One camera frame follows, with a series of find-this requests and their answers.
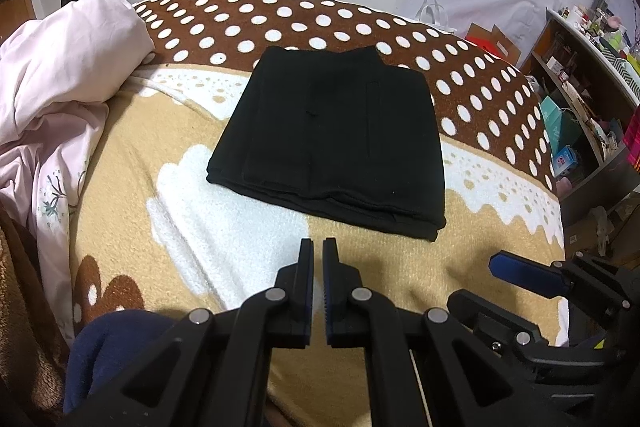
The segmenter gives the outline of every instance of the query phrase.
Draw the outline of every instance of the cardboard box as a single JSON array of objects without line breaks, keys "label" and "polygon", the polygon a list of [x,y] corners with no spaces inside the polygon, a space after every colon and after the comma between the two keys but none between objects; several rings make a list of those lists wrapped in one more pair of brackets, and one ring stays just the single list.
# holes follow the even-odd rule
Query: cardboard box
[{"label": "cardboard box", "polygon": [[482,28],[482,26],[471,23],[471,26],[469,26],[469,31],[466,32],[465,38],[469,41],[472,41],[474,44],[478,44],[479,46],[482,46],[482,44],[480,42],[476,42],[476,40],[487,41],[494,47],[493,50],[487,51],[498,55],[498,57],[503,58],[510,64],[518,63],[521,51],[513,42],[511,42],[507,38],[504,33],[500,31],[500,28],[498,28],[498,26],[496,26],[495,24],[494,28],[489,31]]},{"label": "cardboard box", "polygon": [[[598,224],[595,217],[587,216],[564,229],[564,256],[570,259],[574,253],[598,254]],[[607,233],[613,232],[613,225],[607,221]]]}]

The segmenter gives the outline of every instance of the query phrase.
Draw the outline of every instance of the white polka dot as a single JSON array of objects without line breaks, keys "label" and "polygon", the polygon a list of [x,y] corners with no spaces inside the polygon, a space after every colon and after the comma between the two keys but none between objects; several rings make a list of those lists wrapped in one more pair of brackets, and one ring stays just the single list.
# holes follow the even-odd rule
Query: white polka dot
[{"label": "white polka dot", "polygon": [[431,56],[433,56],[433,58],[435,58],[438,62],[444,62],[445,60],[447,60],[439,50],[432,51]]},{"label": "white polka dot", "polygon": [[324,50],[326,48],[326,42],[320,37],[313,37],[309,39],[309,45],[315,50]]},{"label": "white polka dot", "polygon": [[462,104],[458,106],[458,116],[462,121],[465,121],[465,122],[471,121],[471,115],[469,114],[468,109]]},{"label": "white polka dot", "polygon": [[89,286],[89,291],[86,293],[86,298],[91,306],[95,306],[98,300],[98,290],[95,288],[95,284]]},{"label": "white polka dot", "polygon": [[462,84],[465,83],[464,79],[462,78],[462,75],[457,71],[451,71],[451,80],[453,80],[459,86],[462,86]]},{"label": "white polka dot", "polygon": [[500,136],[500,127],[493,120],[489,120],[489,131],[491,131],[494,136]]},{"label": "white polka dot", "polygon": [[447,84],[444,80],[438,80],[436,82],[436,87],[442,94],[449,94],[451,92],[449,84]]},{"label": "white polka dot", "polygon": [[371,34],[371,26],[366,25],[366,24],[358,24],[356,26],[356,31],[360,35],[370,35]]},{"label": "white polka dot", "polygon": [[387,44],[386,42],[379,42],[378,44],[376,44],[376,48],[383,55],[390,55],[391,54],[391,46],[389,44]]},{"label": "white polka dot", "polygon": [[293,11],[288,6],[280,6],[280,8],[276,10],[276,15],[279,17],[291,17],[292,13]]},{"label": "white polka dot", "polygon": [[440,120],[440,125],[442,126],[442,130],[449,136],[453,136],[456,133],[456,126],[449,118]]},{"label": "white polka dot", "polygon": [[431,69],[429,61],[424,57],[415,57],[415,63],[421,70],[429,71]]},{"label": "white polka dot", "polygon": [[236,25],[229,26],[229,28],[225,30],[225,35],[227,37],[235,37],[238,33],[240,33],[240,26]]},{"label": "white polka dot", "polygon": [[238,44],[238,51],[240,53],[248,53],[253,51],[255,48],[255,44],[253,41],[242,41]]},{"label": "white polka dot", "polygon": [[215,42],[215,40],[213,39],[213,37],[204,37],[199,43],[198,45],[203,49],[206,50],[207,48],[210,48],[213,46],[213,43]]},{"label": "white polka dot", "polygon": [[319,15],[318,17],[316,17],[316,24],[318,26],[324,26],[325,28],[331,24],[331,17],[327,16],[327,15]]},{"label": "white polka dot", "polygon": [[469,97],[469,100],[471,101],[471,105],[473,105],[476,110],[480,111],[482,109],[482,102],[476,95],[472,94]]},{"label": "white polka dot", "polygon": [[278,42],[282,38],[282,33],[280,33],[278,30],[268,30],[264,34],[264,38],[269,42]]},{"label": "white polka dot", "polygon": [[489,150],[489,139],[486,137],[486,134],[484,134],[483,132],[479,132],[476,139],[478,140],[478,144],[480,145],[480,147],[482,147],[485,151]]},{"label": "white polka dot", "polygon": [[181,62],[185,58],[189,56],[189,52],[187,50],[180,50],[177,54],[174,55],[174,62]]},{"label": "white polka dot", "polygon": [[402,46],[403,48],[408,48],[411,46],[411,43],[404,37],[401,37],[400,35],[396,37],[396,42],[398,43],[399,46]]},{"label": "white polka dot", "polygon": [[74,304],[74,322],[78,324],[81,321],[82,321],[82,308],[80,307],[80,304],[76,303]]},{"label": "white polka dot", "polygon": [[223,54],[223,53],[215,53],[215,54],[211,55],[211,58],[209,59],[209,62],[211,62],[211,64],[213,64],[214,66],[219,66],[225,60],[226,60],[226,55],[225,54]]},{"label": "white polka dot", "polygon": [[203,31],[204,31],[204,24],[196,24],[195,26],[191,27],[191,29],[189,30],[189,33],[191,35],[199,35]]},{"label": "white polka dot", "polygon": [[151,52],[151,53],[147,54],[145,58],[142,59],[142,63],[143,64],[148,64],[154,58],[156,58],[156,54],[154,52]]},{"label": "white polka dot", "polygon": [[516,163],[516,155],[513,152],[513,149],[511,147],[507,147],[507,149],[504,150],[504,153],[507,155],[507,159],[509,160],[509,163],[511,165],[514,165],[514,163]]}]

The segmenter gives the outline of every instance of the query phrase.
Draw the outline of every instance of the black folded pants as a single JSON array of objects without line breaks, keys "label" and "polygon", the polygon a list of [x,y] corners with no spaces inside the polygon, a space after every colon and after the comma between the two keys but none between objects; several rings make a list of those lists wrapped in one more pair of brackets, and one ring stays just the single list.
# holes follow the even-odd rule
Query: black folded pants
[{"label": "black folded pants", "polygon": [[434,241],[444,171],[429,87],[373,47],[269,47],[207,167],[257,200]]}]

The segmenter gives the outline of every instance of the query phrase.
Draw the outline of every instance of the bed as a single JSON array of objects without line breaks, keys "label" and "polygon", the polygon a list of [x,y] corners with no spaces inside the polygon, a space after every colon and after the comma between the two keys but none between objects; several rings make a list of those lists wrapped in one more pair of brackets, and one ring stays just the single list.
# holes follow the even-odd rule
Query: bed
[{"label": "bed", "polygon": [[[312,344],[273,354],[270,394],[304,425],[369,422],[361,350],[324,340],[321,241],[364,283],[414,311],[461,287],[521,314],[555,340],[558,302],[488,272],[508,250],[562,259],[558,198],[538,101],[524,76],[470,42],[335,0],[146,0],[156,50],[110,100],[70,231],[74,327],[140,308],[180,317],[238,306],[316,244]],[[307,216],[206,182],[206,164],[269,45],[376,46],[385,63],[424,73],[440,130],[447,226],[434,243]]]}]

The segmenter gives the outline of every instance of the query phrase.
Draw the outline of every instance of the white patch on blanket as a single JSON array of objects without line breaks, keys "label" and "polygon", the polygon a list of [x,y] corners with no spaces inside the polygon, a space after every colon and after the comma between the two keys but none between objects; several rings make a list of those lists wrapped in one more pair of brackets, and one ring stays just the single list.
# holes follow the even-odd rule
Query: white patch on blanket
[{"label": "white patch on blanket", "polygon": [[462,196],[472,212],[488,204],[505,225],[520,216],[530,233],[538,227],[545,231],[549,243],[555,237],[564,245],[558,200],[522,172],[502,167],[495,159],[456,147],[441,140],[445,187]]},{"label": "white patch on blanket", "polygon": [[189,99],[219,120],[226,120],[235,110],[248,81],[248,73],[160,66],[134,71],[122,89],[133,90],[141,96],[164,92],[176,102]]},{"label": "white patch on blanket", "polygon": [[211,153],[194,145],[178,165],[163,165],[146,209],[152,237],[189,290],[217,295],[232,309],[273,286],[277,271],[297,260],[309,231],[304,214],[207,182]]}]

